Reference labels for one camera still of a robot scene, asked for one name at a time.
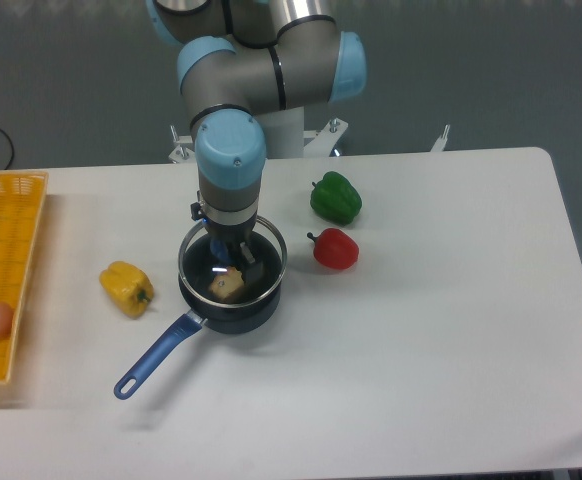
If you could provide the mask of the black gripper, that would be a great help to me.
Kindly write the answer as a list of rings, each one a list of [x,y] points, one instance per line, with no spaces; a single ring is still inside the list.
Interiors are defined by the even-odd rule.
[[[237,211],[218,210],[204,200],[190,205],[191,217],[200,220],[213,241],[226,247],[227,264],[241,267],[242,278],[247,289],[257,288],[264,278],[264,266],[252,252],[246,241],[253,231],[258,210],[258,200]]]

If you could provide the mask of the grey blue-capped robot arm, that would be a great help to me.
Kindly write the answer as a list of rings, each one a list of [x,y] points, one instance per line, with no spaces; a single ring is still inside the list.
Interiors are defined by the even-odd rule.
[[[251,254],[267,148],[256,118],[360,94],[359,36],[339,29],[326,1],[149,1],[155,30],[180,46],[178,90],[196,155],[192,206],[213,255],[246,284],[264,268]]]

